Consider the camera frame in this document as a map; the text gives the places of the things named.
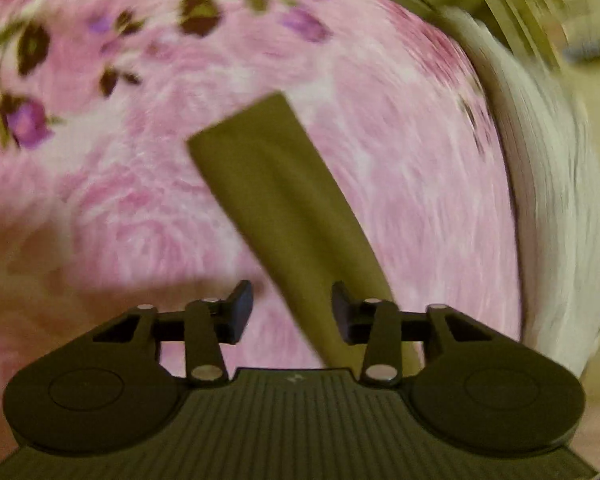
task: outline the folded cloth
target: folded cloth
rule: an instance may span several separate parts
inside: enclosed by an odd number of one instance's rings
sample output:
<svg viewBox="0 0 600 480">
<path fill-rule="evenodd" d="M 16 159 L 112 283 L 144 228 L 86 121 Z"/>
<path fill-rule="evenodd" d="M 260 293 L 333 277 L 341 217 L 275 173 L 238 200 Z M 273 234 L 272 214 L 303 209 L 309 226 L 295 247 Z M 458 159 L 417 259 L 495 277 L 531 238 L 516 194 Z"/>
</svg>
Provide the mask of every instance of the folded cloth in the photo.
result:
<svg viewBox="0 0 600 480">
<path fill-rule="evenodd" d="M 352 210 L 282 94 L 196 134 L 189 151 L 210 190 L 280 288 L 328 367 L 358 374 L 364 347 L 340 338 L 331 285 L 360 300 L 392 298 Z M 416 373 L 412 344 L 403 374 Z"/>
<path fill-rule="evenodd" d="M 498 126 L 516 209 L 522 342 L 579 376 L 600 331 L 600 165 L 586 110 L 463 10 L 443 9 L 438 24 L 474 65 Z"/>
</svg>

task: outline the bed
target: bed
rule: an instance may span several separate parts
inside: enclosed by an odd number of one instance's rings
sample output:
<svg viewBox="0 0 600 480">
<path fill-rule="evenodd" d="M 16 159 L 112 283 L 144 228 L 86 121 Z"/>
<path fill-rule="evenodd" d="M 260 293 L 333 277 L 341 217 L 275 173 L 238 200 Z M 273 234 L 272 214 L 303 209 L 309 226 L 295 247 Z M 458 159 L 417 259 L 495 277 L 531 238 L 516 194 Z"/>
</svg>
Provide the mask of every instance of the bed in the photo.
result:
<svg viewBox="0 0 600 480">
<path fill-rule="evenodd" d="M 0 0 L 0 402 L 27 363 L 151 303 L 243 278 L 228 367 L 321 367 L 185 141 L 282 92 L 403 310 L 519 339 L 514 201 L 487 98 L 438 28 L 389 0 Z M 181 366 L 181 349 L 162 364 Z M 15 443 L 0 408 L 0 460 Z"/>
</svg>

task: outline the olive green cloth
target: olive green cloth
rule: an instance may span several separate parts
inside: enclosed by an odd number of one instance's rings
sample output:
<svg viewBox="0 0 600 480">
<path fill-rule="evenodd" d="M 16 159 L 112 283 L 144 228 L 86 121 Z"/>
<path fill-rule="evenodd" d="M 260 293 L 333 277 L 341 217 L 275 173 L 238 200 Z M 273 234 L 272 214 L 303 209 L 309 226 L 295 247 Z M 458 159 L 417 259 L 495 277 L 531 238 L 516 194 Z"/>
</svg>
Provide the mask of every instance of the olive green cloth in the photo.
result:
<svg viewBox="0 0 600 480">
<path fill-rule="evenodd" d="M 331 285 L 342 280 L 359 299 L 391 299 L 391 290 L 349 204 L 285 97 L 267 97 L 191 137 L 188 146 L 214 196 L 325 364 L 359 374 L 364 347 L 341 340 L 331 313 Z M 404 374 L 419 368 L 413 345 L 404 344 Z"/>
</svg>

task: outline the purple flower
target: purple flower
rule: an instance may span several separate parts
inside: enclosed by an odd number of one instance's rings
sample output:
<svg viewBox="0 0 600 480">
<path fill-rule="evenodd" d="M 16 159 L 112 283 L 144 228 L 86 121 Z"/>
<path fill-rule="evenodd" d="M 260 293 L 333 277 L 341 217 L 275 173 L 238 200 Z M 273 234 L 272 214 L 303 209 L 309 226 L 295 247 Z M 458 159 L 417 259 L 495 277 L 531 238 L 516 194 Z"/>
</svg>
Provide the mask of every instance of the purple flower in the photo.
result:
<svg viewBox="0 0 600 480">
<path fill-rule="evenodd" d="M 87 28 L 94 34 L 107 34 L 113 30 L 114 20 L 105 14 L 94 14 L 87 19 Z"/>
<path fill-rule="evenodd" d="M 54 134 L 46 126 L 45 107 L 28 97 L 14 102 L 16 108 L 5 114 L 7 129 L 20 147 L 32 150 Z"/>
<path fill-rule="evenodd" d="M 331 37 L 331 31 L 323 22 L 300 7 L 289 9 L 282 18 L 282 24 L 312 43 L 324 43 Z"/>
</svg>

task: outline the floral pattern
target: floral pattern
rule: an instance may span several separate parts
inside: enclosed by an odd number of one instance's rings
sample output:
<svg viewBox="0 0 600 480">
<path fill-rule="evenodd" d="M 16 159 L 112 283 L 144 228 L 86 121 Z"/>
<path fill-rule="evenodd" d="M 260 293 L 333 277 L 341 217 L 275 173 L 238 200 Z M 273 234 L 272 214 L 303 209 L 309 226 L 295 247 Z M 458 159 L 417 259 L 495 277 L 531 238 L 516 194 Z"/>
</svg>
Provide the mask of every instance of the floral pattern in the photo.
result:
<svg viewBox="0 0 600 480">
<path fill-rule="evenodd" d="M 229 368 L 322 365 L 184 145 L 272 91 L 400 306 L 448 303 L 518 337 L 496 130 L 437 29 L 387 0 L 0 0 L 0 395 L 126 308 L 182 308 L 243 278 L 256 309 Z M 0 460 L 13 446 L 0 410 Z"/>
</svg>

